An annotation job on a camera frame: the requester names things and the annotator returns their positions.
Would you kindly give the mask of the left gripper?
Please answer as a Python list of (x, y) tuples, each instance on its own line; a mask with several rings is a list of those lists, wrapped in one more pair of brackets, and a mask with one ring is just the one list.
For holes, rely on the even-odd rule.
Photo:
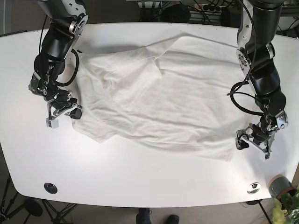
[(268, 160), (272, 152), (271, 146), (275, 133), (287, 126), (288, 117), (285, 112), (280, 112), (275, 117), (263, 115), (258, 124), (252, 124), (251, 127), (236, 132), (236, 148), (243, 150), (252, 146), (264, 154), (262, 158)]

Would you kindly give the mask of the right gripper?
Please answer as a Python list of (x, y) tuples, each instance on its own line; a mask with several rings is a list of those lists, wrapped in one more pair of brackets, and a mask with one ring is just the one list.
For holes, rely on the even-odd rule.
[(75, 120), (81, 119), (83, 106), (78, 104), (76, 98), (71, 98), (68, 91), (60, 89), (54, 80), (42, 80), (41, 78), (32, 77), (30, 91), (35, 95), (42, 96), (47, 102), (47, 127), (59, 127), (58, 117), (61, 115)]

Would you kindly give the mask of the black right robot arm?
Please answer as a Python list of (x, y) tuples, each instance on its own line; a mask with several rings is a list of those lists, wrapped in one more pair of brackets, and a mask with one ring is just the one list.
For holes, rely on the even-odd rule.
[[(40, 0), (38, 5), (50, 20), (47, 33), (41, 34), (39, 54), (34, 61), (34, 73), (28, 89), (47, 102), (47, 127), (58, 127), (58, 117), (69, 116), (80, 119), (83, 107), (65, 90), (75, 79), (79, 56), (73, 48), (88, 21), (86, 6), (82, 0)], [(65, 60), (69, 53), (75, 56), (75, 70), (66, 83), (57, 81), (65, 69)]]

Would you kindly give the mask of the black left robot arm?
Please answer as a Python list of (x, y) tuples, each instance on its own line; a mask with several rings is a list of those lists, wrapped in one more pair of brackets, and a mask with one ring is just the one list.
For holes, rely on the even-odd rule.
[[(283, 1), (241, 0), (240, 4), (241, 24), (237, 33), (236, 55), (245, 79), (234, 84), (228, 96), (239, 110), (259, 116), (260, 121), (236, 132), (236, 147), (238, 150), (255, 147), (264, 153), (265, 159), (269, 159), (275, 133), (288, 125), (286, 97), (281, 91), (280, 77), (274, 64), (275, 49), (271, 43)], [(253, 99), (260, 112), (248, 110), (236, 102), (234, 95), (246, 84), (253, 89)]]

